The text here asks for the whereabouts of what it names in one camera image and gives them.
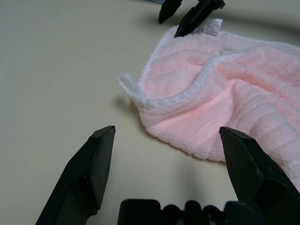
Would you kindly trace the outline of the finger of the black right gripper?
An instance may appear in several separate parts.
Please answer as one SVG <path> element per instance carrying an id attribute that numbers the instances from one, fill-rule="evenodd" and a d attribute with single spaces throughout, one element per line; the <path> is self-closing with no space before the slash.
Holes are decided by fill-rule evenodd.
<path id="1" fill-rule="evenodd" d="M 172 17 L 181 6 L 181 3 L 182 0 L 165 0 L 159 12 L 158 23 L 162 24 L 164 21 Z"/>
<path id="2" fill-rule="evenodd" d="M 217 9 L 225 6 L 223 0 L 199 0 L 199 3 L 192 7 L 182 18 L 175 32 L 174 37 L 184 37 L 198 28 L 202 22 Z"/>

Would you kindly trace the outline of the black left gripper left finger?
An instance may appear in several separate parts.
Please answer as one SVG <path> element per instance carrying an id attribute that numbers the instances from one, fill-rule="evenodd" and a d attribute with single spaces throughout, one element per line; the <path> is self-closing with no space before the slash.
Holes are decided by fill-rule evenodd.
<path id="1" fill-rule="evenodd" d="M 98 213 L 107 185 L 115 126 L 95 131 L 64 168 L 38 225 L 84 225 Z"/>

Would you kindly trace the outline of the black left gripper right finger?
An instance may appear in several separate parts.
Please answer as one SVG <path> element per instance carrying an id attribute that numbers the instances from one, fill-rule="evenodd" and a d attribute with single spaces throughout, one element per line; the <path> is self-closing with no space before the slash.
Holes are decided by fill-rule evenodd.
<path id="1" fill-rule="evenodd" d="M 300 223 L 300 193 L 257 141 L 230 127 L 220 127 L 229 178 L 239 201 L 257 205 L 269 225 Z"/>

